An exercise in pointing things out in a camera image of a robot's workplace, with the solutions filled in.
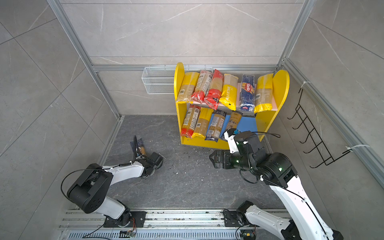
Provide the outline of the yellow shelf with coloured boards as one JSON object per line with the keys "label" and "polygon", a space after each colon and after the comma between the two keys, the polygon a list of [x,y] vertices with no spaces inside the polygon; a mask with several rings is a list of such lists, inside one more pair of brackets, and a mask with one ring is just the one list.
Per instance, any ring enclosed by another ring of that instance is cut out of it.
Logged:
{"label": "yellow shelf with coloured boards", "polygon": [[[200,72],[203,69],[209,69],[204,65],[183,65],[178,63],[175,69],[174,75],[174,94],[175,98],[178,97],[178,93],[182,86],[183,79],[188,72]],[[252,131],[252,132],[268,132],[272,123],[278,116],[278,113],[282,109],[290,88],[290,76],[286,70],[280,70],[273,76],[273,109],[271,111],[264,111],[254,115],[252,112],[244,112],[240,122],[237,125],[237,130],[240,132]],[[181,144],[195,147],[205,147],[212,149],[228,150],[229,145],[226,141],[218,140],[206,141],[205,138],[187,138],[180,136]]]}

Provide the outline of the blue Ankara spaghetti bag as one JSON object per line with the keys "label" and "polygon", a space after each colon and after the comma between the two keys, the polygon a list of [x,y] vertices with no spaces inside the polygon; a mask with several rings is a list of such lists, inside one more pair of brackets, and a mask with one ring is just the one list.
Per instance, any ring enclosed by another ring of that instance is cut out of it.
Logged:
{"label": "blue Ankara spaghetti bag", "polygon": [[132,151],[135,154],[136,158],[145,158],[147,156],[146,149],[142,138],[135,141],[131,141],[130,145],[132,147]]}

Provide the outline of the short yellow spaghetti bag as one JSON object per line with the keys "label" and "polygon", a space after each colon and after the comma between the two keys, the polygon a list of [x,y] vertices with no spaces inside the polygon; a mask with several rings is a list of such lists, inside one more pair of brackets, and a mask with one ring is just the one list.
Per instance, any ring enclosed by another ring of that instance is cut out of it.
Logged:
{"label": "short yellow spaghetti bag", "polygon": [[214,110],[211,108],[201,108],[194,133],[192,134],[192,138],[206,137],[213,112]]}

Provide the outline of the red clear spaghetti bag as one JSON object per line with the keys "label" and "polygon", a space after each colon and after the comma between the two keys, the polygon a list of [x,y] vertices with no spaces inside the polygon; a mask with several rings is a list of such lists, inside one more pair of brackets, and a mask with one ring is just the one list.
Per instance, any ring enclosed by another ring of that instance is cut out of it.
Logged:
{"label": "red clear spaghetti bag", "polygon": [[181,136],[186,138],[192,138],[192,135],[195,131],[195,127],[200,115],[201,107],[192,105],[186,114],[186,117],[183,121]]}

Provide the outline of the blue Barilla spaghetti box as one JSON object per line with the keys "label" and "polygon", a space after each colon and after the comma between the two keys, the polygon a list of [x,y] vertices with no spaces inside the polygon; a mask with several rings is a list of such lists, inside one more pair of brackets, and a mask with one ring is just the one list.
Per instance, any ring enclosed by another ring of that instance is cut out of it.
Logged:
{"label": "blue Barilla spaghetti box", "polygon": [[253,112],[255,108],[255,76],[243,75],[240,91],[241,111]]}

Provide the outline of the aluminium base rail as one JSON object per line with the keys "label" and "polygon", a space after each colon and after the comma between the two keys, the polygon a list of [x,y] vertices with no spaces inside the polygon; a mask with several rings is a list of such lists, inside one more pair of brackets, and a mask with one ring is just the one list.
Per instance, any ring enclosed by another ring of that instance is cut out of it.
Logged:
{"label": "aluminium base rail", "polygon": [[110,227],[101,214],[65,212],[58,240],[275,240],[258,226],[243,226],[234,209],[132,210],[125,228]]}

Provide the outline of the long yellow spaghetti bag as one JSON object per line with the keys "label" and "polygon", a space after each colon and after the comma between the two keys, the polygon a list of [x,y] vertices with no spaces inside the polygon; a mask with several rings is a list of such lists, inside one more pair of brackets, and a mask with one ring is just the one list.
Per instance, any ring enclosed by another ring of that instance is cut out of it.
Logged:
{"label": "long yellow spaghetti bag", "polygon": [[258,78],[255,95],[254,113],[271,111],[273,109],[273,74]]}

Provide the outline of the yellow Pastatime spaghetti bag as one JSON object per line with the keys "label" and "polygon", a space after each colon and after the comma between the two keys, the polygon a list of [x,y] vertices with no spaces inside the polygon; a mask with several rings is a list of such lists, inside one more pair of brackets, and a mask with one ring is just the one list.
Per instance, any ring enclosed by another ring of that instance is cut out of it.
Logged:
{"label": "yellow Pastatime spaghetti bag", "polygon": [[224,85],[219,102],[232,111],[236,110],[238,81],[238,77],[224,74]]}

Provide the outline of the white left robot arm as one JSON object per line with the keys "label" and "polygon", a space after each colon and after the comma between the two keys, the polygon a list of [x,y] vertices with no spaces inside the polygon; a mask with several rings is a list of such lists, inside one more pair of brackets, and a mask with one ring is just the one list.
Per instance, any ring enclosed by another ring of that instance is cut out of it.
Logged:
{"label": "white left robot arm", "polygon": [[120,183],[148,178],[163,165],[163,161],[162,155],[152,153],[149,157],[140,156],[128,163],[114,166],[90,164],[84,169],[69,173],[64,180],[73,174],[80,175],[66,191],[64,184],[61,183],[61,191],[67,200],[85,214],[97,213],[105,216],[106,228],[132,227],[135,216],[131,213],[131,209],[109,194],[112,188]]}

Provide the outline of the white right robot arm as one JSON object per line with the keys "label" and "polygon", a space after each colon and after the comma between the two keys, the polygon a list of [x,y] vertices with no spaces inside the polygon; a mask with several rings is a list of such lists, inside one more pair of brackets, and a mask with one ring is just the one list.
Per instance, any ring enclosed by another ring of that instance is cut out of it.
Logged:
{"label": "white right robot arm", "polygon": [[216,169],[238,169],[250,172],[279,197],[290,218],[275,216],[245,201],[237,210],[242,227],[261,227],[280,240],[342,240],[343,235],[331,229],[322,219],[305,192],[296,168],[282,153],[269,154],[262,146],[259,132],[224,132],[228,150],[216,150],[210,160]]}

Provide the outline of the yellow topped spaghetti bag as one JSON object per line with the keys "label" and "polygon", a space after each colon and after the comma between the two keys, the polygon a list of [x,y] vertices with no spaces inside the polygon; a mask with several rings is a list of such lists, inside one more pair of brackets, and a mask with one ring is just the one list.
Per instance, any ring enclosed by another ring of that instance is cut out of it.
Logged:
{"label": "yellow topped spaghetti bag", "polygon": [[199,75],[200,73],[198,72],[185,73],[178,97],[176,98],[177,103],[193,102],[192,95],[197,85]]}

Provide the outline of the blue clear spaghetti bag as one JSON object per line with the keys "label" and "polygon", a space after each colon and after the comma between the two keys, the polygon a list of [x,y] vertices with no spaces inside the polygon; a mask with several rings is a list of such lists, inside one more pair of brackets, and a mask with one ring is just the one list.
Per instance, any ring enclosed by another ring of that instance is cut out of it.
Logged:
{"label": "blue clear spaghetti bag", "polygon": [[207,131],[206,141],[218,142],[221,131],[226,119],[227,113],[222,110],[216,110],[213,114],[212,121]]}

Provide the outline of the red labelled spaghetti bag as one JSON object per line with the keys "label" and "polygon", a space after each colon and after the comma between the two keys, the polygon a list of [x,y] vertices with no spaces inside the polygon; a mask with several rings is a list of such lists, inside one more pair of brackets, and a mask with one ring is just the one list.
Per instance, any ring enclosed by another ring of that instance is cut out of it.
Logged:
{"label": "red labelled spaghetti bag", "polygon": [[209,90],[210,83],[213,77],[213,73],[206,70],[201,70],[197,85],[192,94],[192,100],[202,104],[204,102],[204,98],[206,93]]}

